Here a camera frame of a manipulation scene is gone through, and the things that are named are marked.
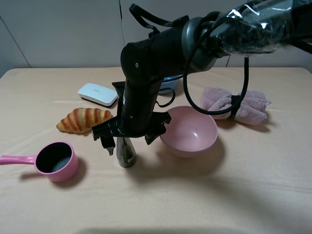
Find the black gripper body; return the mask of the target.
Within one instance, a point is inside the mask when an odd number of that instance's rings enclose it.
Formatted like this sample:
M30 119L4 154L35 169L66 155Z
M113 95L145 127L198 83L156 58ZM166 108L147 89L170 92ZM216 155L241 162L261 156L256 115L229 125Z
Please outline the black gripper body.
M92 127L94 140L100 137L144 137L159 125L170 123L168 112L154 112L162 79L156 79L144 86L132 84L129 80L113 82L119 100L117 115Z

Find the black mesh left gripper finger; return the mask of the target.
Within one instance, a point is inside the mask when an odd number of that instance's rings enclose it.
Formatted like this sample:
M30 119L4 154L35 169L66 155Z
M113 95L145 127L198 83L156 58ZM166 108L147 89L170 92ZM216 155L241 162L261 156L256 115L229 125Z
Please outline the black mesh left gripper finger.
M100 140L101 140L101 144L103 148L108 151L110 156L112 156L114 153L114 148L115 148L114 138L101 136Z

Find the black mesh right gripper finger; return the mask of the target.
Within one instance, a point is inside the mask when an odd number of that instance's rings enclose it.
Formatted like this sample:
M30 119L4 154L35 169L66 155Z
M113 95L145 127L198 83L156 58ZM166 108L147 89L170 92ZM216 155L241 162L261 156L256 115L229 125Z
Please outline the black mesh right gripper finger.
M150 145L156 138L166 132L166 128L164 125L159 125L150 130L145 136L145 141L148 145Z

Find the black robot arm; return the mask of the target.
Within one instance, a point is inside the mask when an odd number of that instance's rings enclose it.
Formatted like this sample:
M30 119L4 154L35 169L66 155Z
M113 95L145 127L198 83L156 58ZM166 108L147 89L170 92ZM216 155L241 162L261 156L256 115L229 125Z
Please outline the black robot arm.
M270 54L292 45L312 51L312 3L309 0L253 0L227 13L210 12L205 17L158 18L136 4L130 12L151 30L146 40L128 43L120 61L124 82L115 82L119 96L117 115L92 128L110 154L115 137L144 137L147 144L165 133L169 113L154 111L157 95L166 77L210 70L218 58L244 55L241 94L224 113L239 108L247 92L250 55Z

